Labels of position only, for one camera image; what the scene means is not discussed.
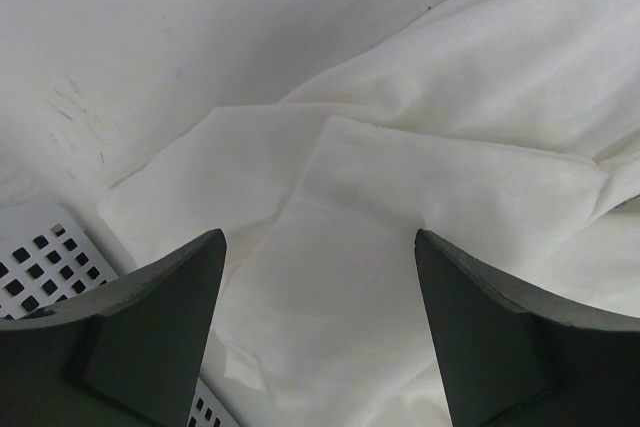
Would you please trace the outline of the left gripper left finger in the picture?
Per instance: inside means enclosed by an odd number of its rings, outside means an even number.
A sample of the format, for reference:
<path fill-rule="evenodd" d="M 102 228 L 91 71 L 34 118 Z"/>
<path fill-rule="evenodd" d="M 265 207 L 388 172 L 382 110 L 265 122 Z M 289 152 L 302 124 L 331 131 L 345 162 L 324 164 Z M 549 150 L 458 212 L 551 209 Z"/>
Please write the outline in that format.
<path fill-rule="evenodd" d="M 1 323 L 4 426 L 196 426 L 226 257 L 211 230 L 143 268 Z"/>

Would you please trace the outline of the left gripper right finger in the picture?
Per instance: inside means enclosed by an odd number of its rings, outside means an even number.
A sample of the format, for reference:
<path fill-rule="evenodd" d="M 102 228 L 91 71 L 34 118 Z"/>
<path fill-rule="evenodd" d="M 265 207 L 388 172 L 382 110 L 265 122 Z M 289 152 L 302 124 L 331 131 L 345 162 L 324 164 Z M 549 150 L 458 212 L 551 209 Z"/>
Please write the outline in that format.
<path fill-rule="evenodd" d="M 639 321 L 420 230 L 415 260 L 455 426 L 636 426 Z"/>

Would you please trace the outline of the white floral print t-shirt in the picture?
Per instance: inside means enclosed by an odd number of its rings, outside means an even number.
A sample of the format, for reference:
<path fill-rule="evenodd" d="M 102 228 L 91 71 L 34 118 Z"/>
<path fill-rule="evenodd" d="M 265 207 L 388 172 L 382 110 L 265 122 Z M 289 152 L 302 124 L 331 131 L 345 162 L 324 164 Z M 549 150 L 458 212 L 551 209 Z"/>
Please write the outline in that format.
<path fill-rule="evenodd" d="M 139 265 L 219 228 L 205 371 L 274 426 L 446 426 L 428 229 L 639 312 L 639 0 L 450 0 L 272 105 L 218 107 L 98 210 Z"/>

